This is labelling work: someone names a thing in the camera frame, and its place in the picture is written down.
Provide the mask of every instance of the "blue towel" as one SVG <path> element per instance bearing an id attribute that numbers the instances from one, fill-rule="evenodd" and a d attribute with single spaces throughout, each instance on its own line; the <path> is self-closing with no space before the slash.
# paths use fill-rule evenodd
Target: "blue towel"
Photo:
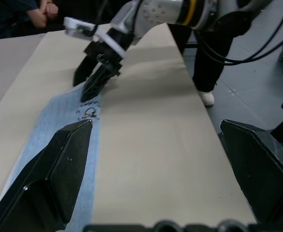
<path id="1" fill-rule="evenodd" d="M 42 111 L 18 163 L 11 174 L 11 181 L 9 183 L 9 185 L 13 183 L 24 166 L 50 142 L 56 131 L 68 124 L 85 119 L 92 119 L 93 129 L 89 142 L 86 169 L 74 208 L 73 217 L 67 225 L 66 232 L 81 232 L 84 226 L 88 225 L 91 221 L 95 168 L 99 153 L 101 97 L 97 96 L 88 102 L 81 103 L 81 92 L 82 88 L 79 87 L 73 92 L 57 96 L 53 98 L 49 105 Z"/>

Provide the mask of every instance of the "black cable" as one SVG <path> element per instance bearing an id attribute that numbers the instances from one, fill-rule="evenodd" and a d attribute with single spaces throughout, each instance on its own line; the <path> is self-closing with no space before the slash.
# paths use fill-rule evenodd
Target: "black cable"
<path id="1" fill-rule="evenodd" d="M 225 58 L 223 56 L 221 56 L 220 54 L 218 54 L 216 51 L 214 51 L 208 44 L 207 42 L 204 40 L 204 38 L 202 37 L 202 35 L 198 32 L 197 36 L 199 37 L 200 42 L 212 53 L 214 53 L 217 57 L 219 57 L 221 60 L 224 61 L 228 61 L 231 63 L 235 63 L 235 64 L 242 64 L 242 63 L 246 63 L 247 61 L 251 60 L 252 58 L 256 57 L 258 54 L 260 54 L 269 44 L 270 42 L 273 40 L 273 38 L 277 35 L 277 33 L 279 32 L 279 30 L 281 29 L 283 25 L 283 18 L 280 21 L 279 25 L 277 26 L 277 28 L 275 29 L 275 31 L 273 32 L 273 34 L 271 35 L 271 37 L 267 40 L 267 42 L 257 51 L 255 52 L 253 55 L 251 55 L 250 57 L 244 59 L 244 60 L 234 60 L 234 59 L 228 59 Z"/>
<path id="2" fill-rule="evenodd" d="M 94 27 L 93 30 L 91 30 L 89 32 L 89 37 L 94 36 L 94 34 L 96 33 L 96 31 L 98 29 L 98 26 L 102 23 L 102 16 L 103 16 L 103 13 L 104 13 L 104 9 L 105 9 L 105 7 L 106 7 L 108 2 L 109 2 L 108 0 L 104 0 L 103 1 L 102 5 L 101 5 L 101 7 L 99 9 L 99 12 L 97 14 L 97 17 L 96 17 L 95 27 Z"/>
<path id="3" fill-rule="evenodd" d="M 279 44 L 277 44 L 274 48 L 272 48 L 271 50 L 269 50 L 268 52 L 266 52 L 265 54 L 259 56 L 259 57 L 255 57 L 253 59 L 250 59 L 250 60 L 245 60 L 241 63 L 224 63 L 222 62 L 221 60 L 218 60 L 216 58 L 214 58 L 212 55 L 209 54 L 209 52 L 207 51 L 207 49 L 205 47 L 202 46 L 202 49 L 203 51 L 205 52 L 205 54 L 210 57 L 212 60 L 214 60 L 215 62 L 218 62 L 220 64 L 223 64 L 224 66 L 235 66 L 235 65 L 239 65 L 239 64 L 243 64 L 243 63 L 251 63 L 251 62 L 254 62 L 254 61 L 257 61 L 257 60 L 260 60 L 266 56 L 268 56 L 269 54 L 273 53 L 274 51 L 276 51 L 278 48 L 280 48 L 281 46 L 283 45 L 283 41 L 281 41 Z"/>
<path id="4" fill-rule="evenodd" d="M 135 33 L 136 20 L 137 20 L 138 12 L 139 12 L 139 9 L 141 7 L 142 2 L 143 2 L 143 0 L 139 0 L 139 3 L 138 3 L 137 8 L 136 8 L 136 12 L 134 14 L 133 25 L 132 25 L 132 30 L 131 30 L 132 33 Z"/>

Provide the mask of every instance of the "table surface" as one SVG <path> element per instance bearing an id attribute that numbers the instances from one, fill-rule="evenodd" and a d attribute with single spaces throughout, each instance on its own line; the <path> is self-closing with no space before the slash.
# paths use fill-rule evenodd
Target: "table surface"
<path id="1" fill-rule="evenodd" d="M 71 88 L 87 44 L 48 33 L 0 101 L 0 192 L 40 112 Z M 93 222 L 253 222 L 166 25 L 130 48 L 121 73 L 103 90 Z"/>
<path id="2" fill-rule="evenodd" d="M 44 34 L 0 40 L 0 101 Z"/>

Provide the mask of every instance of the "white shoe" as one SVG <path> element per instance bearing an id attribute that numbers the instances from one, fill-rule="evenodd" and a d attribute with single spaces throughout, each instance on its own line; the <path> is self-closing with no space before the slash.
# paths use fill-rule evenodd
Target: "white shoe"
<path id="1" fill-rule="evenodd" d="M 214 105 L 214 96 L 211 92 L 206 93 L 202 91 L 197 91 L 201 100 L 203 101 L 205 106 L 213 106 Z"/>

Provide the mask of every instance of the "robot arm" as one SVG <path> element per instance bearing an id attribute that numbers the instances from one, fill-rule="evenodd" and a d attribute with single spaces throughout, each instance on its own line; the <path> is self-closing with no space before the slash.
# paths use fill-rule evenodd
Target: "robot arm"
<path id="1" fill-rule="evenodd" d="M 120 62 L 126 50 L 136 44 L 151 28 L 162 24 L 180 24 L 196 31 L 224 31 L 236 37 L 244 34 L 251 21 L 272 0 L 132 0 L 111 21 L 105 33 L 98 28 L 100 39 L 85 49 L 86 58 L 75 71 L 74 86 L 86 81 L 81 101 L 99 94 L 114 75 L 119 75 Z M 92 40 L 93 24 L 65 19 L 66 33 Z"/>

